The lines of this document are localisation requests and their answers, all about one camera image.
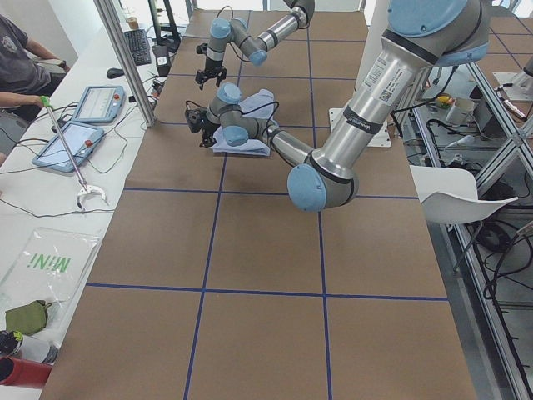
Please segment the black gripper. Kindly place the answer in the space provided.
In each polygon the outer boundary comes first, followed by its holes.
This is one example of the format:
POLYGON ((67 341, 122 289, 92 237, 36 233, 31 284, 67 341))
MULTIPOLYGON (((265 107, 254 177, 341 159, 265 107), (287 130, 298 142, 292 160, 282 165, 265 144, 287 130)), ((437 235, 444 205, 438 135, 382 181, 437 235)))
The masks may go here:
POLYGON ((195 81, 199 85, 199 89, 202 91, 208 79, 213 78, 217 80, 216 86, 219 87, 227 78, 227 69, 224 67, 222 60, 212 60, 207 57, 205 61, 205 68, 204 70, 197 71, 195 81))
POLYGON ((214 123, 208 118, 207 110, 201 111, 202 116, 202 141, 200 146, 209 148, 211 144, 216 144, 217 140, 214 138, 214 133, 220 127, 219 123, 214 123))

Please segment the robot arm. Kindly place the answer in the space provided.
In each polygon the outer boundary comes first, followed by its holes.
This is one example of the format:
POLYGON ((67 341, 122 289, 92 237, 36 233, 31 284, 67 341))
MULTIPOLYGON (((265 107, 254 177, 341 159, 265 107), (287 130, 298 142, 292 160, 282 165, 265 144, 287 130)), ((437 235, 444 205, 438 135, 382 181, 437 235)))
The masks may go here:
POLYGON ((247 22, 242 18, 216 17, 212 20, 208 43, 197 46, 197 54, 205 56, 205 67, 195 76, 201 90, 210 79, 217 80, 217 87, 226 79, 223 60, 227 45, 235 44, 252 65, 261 66, 267 60, 268 52, 295 31, 309 26, 315 12, 313 0, 285 1, 285 4, 290 12, 257 37, 248 32, 247 22))
POLYGON ((236 45, 251 64, 259 66, 282 40, 309 26, 314 2, 290 1, 287 6, 288 14, 257 37, 240 18, 213 19, 208 42, 197 47, 206 62, 196 81, 203 85, 215 79, 217 93, 208 106, 187 111, 186 118, 190 130, 202 134, 205 148, 213 146, 215 133, 220 133, 231 147, 256 139, 276 151, 291 166, 287 190, 292 203, 301 210, 319 212, 345 205, 356 196, 356 160, 383 130, 422 69, 472 63, 486 55, 490 4, 390 2, 381 52, 346 105, 331 110, 331 132, 319 148, 293 137, 271 118, 248 117, 240 105, 240 88, 226 80, 227 46, 236 45))

